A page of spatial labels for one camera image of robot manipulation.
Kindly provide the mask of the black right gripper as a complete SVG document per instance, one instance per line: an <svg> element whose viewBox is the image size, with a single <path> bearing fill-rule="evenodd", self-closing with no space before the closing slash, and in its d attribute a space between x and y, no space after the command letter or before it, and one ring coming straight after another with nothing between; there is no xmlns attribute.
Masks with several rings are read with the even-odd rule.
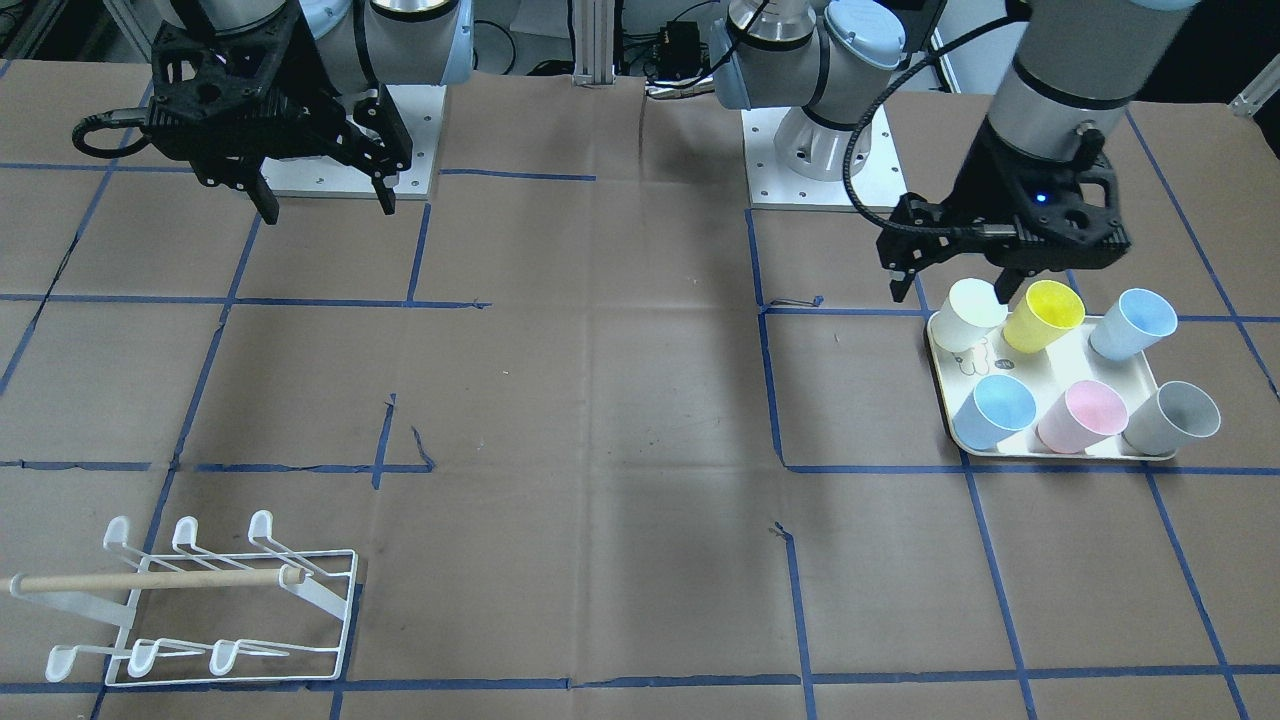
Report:
<svg viewBox="0 0 1280 720"><path fill-rule="evenodd" d="M262 222L280 204L266 159L328 156L371 177L381 211L396 214L412 145L379 97L342 101L300 5L165 5L154 38L154 96L142 133L189 163L206 184L244 190Z"/></svg>

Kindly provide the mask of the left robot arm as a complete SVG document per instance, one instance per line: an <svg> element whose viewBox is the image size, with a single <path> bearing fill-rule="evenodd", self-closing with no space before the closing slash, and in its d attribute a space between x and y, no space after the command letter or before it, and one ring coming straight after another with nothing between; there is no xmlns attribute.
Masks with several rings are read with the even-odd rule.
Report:
<svg viewBox="0 0 1280 720"><path fill-rule="evenodd" d="M785 108L817 151L792 137L785 160L837 181L879 227L881 265L901 301L916 274L959 254L1000 269L1009 301L1042 272L1111 266L1130 249L1108 135L1193 10L1190 1L1010 1L1004 17L928 53L933 61L988 32L1024 31L950 196L906 192L887 217L852 186L855 152L879 106L913 76L899 14L877 1L731 1L708 38L710 73L728 109Z"/></svg>

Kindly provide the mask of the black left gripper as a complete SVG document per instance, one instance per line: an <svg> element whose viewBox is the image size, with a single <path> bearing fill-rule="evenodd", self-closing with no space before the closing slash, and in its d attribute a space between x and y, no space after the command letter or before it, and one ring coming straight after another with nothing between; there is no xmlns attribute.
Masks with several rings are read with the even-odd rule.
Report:
<svg viewBox="0 0 1280 720"><path fill-rule="evenodd" d="M1068 160L1042 160L982 126L945 201L904 195L896 227L878 238L892 300L905 300L919 270L961 252L1004 268L995 282L1002 305L1041 272L1102 269L1123 258L1132 240L1105 135L1088 128L1070 137L1076 149Z"/></svg>

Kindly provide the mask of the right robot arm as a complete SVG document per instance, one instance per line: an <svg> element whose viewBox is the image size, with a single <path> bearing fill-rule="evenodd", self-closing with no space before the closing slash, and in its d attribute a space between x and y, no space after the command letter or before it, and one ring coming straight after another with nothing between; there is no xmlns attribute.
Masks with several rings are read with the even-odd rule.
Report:
<svg viewBox="0 0 1280 720"><path fill-rule="evenodd" d="M207 187L246 193L269 224L266 160L330 158L366 176L385 214L413 163L394 85L474 68L468 1L161 1L141 135Z"/></svg>

